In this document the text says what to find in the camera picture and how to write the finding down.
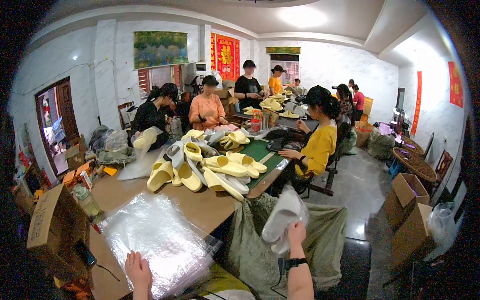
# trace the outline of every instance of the yellow shirt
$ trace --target yellow shirt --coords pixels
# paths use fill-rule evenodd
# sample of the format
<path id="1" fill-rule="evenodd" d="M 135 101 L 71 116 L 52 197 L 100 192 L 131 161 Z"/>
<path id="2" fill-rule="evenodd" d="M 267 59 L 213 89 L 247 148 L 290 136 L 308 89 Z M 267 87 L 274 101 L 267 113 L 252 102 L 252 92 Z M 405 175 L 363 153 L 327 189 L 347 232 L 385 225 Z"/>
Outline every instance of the yellow shirt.
<path id="1" fill-rule="evenodd" d="M 328 157 L 335 153 L 336 123 L 330 120 L 330 125 L 318 128 L 308 140 L 301 153 L 308 158 L 308 166 L 295 166 L 295 170 L 302 178 L 310 175 L 320 175 L 325 171 Z"/>
<path id="2" fill-rule="evenodd" d="M 280 77 L 270 77 L 268 80 L 268 87 L 272 87 L 275 94 L 278 94 L 282 90 L 282 80 Z"/>

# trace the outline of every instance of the orange shirt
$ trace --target orange shirt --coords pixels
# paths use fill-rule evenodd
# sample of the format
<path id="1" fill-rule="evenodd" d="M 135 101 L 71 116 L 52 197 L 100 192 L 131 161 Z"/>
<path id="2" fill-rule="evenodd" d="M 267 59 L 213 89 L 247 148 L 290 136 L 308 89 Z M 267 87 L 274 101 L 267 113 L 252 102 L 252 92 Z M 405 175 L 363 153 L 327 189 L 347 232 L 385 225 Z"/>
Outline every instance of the orange shirt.
<path id="1" fill-rule="evenodd" d="M 193 123 L 193 129 L 213 129 L 215 126 L 218 126 L 220 117 L 225 117 L 225 110 L 223 109 L 222 102 L 217 95 L 212 94 L 211 98 L 208 99 L 200 94 L 192 99 L 190 113 L 188 115 L 190 122 L 192 121 L 192 117 L 198 117 L 198 114 L 202 115 L 202 118 L 205 118 L 207 121 L 201 124 Z"/>
<path id="2" fill-rule="evenodd" d="M 278 94 L 282 90 L 282 80 L 280 77 L 270 77 L 268 80 L 268 87 L 272 87 L 275 94 Z"/>

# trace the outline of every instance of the ceiling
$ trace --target ceiling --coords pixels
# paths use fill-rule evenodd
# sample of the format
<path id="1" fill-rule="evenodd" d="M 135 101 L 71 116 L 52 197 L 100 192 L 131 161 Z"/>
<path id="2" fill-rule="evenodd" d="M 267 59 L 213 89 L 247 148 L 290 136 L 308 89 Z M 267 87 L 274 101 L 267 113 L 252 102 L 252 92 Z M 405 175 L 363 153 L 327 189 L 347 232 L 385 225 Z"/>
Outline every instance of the ceiling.
<path id="1" fill-rule="evenodd" d="M 161 19 L 211 24 L 248 39 L 352 46 L 400 65 L 406 62 L 391 55 L 392 45 L 412 35 L 442 48 L 436 25 L 419 25 L 426 13 L 415 0 L 63 0 L 46 15 L 31 45 L 102 19 Z"/>

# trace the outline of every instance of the window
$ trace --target window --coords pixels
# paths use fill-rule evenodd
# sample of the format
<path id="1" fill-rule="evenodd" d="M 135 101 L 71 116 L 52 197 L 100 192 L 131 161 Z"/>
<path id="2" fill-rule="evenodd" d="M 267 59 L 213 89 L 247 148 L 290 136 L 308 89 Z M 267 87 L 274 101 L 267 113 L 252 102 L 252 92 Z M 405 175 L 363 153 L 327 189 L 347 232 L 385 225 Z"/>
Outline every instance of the window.
<path id="1" fill-rule="evenodd" d="M 298 61 L 280 61 L 280 60 L 271 60 L 270 69 L 273 69 L 276 65 L 282 66 L 282 68 L 287 71 L 283 73 L 280 79 L 282 84 L 293 84 L 296 78 L 300 79 L 300 64 Z"/>
<path id="2" fill-rule="evenodd" d="M 147 100 L 152 86 L 173 82 L 179 91 L 183 91 L 182 65 L 155 67 L 138 70 L 138 86 L 140 87 L 140 103 Z"/>

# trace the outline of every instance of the round basket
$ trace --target round basket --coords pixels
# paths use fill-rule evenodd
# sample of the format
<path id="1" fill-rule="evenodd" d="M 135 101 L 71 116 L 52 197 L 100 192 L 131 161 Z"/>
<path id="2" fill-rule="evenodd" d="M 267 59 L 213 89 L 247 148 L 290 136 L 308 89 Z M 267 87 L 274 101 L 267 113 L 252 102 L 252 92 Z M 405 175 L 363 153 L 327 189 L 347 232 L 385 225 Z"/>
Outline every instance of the round basket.
<path id="1" fill-rule="evenodd" d="M 406 151 L 409 153 L 409 156 L 401 151 Z M 404 149 L 404 148 L 393 148 L 393 155 L 402 164 L 407 166 L 407 168 L 414 173 L 415 175 L 421 177 L 422 179 L 428 182 L 437 181 L 437 173 L 435 170 L 427 164 L 421 155 L 414 151 L 414 149 Z"/>

